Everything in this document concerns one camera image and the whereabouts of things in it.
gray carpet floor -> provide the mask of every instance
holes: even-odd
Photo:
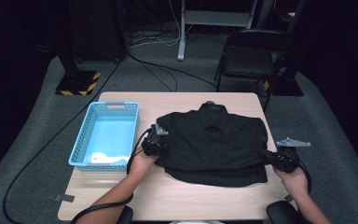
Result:
[[[211,83],[224,40],[223,35],[211,35],[187,41],[183,62],[176,61],[178,44],[129,49],[138,59],[173,67],[208,82],[147,65],[153,75],[131,57],[120,64],[79,64],[82,70],[102,73],[88,96],[55,95],[64,69],[58,58],[53,59],[32,114],[0,163],[0,223],[9,223],[3,200],[17,174],[20,176],[6,202],[11,218],[20,223],[62,223],[57,218],[60,203],[54,199],[65,193],[73,170],[67,161],[88,103],[97,101],[104,91],[214,91]],[[291,137],[312,143],[312,147],[298,149],[312,176],[311,196],[333,223],[358,223],[356,153],[318,89],[301,74],[296,80],[305,93],[303,97],[271,98],[266,117],[272,136],[275,141]],[[239,83],[225,81],[222,90],[246,91]]]

black shirt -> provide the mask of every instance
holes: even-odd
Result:
[[[203,104],[186,113],[157,119],[169,132],[169,149],[156,164],[189,183],[244,187],[267,182],[264,157],[267,130],[260,118],[228,114],[223,105]]]

electronic device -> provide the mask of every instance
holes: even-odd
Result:
[[[266,156],[266,164],[271,164],[273,167],[290,174],[300,166],[300,158],[298,157],[296,147],[310,147],[310,143],[286,138],[277,142],[277,146],[276,152],[269,150],[262,151]]]
[[[168,148],[166,140],[168,132],[163,130],[158,124],[152,124],[149,129],[149,134],[142,142],[142,148],[147,156],[159,156]]]

chair seat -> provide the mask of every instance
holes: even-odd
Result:
[[[268,50],[227,47],[225,64],[226,76],[276,76],[272,56]]]

dark background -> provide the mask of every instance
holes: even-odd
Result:
[[[40,2],[0,1],[0,160],[31,113],[48,64],[56,56]],[[189,7],[199,6],[198,1],[188,3]],[[294,0],[278,1],[276,8],[296,4]],[[60,21],[70,25],[66,1],[48,0],[48,5]],[[121,5],[120,16],[130,24],[172,19],[166,0],[131,0]],[[172,5],[179,18],[180,1],[172,1]],[[242,0],[202,3],[202,8],[209,10],[241,11],[247,7]],[[71,46],[72,37],[64,29],[62,32]],[[319,88],[358,155],[358,1],[309,1],[295,34],[304,55],[299,71]]]

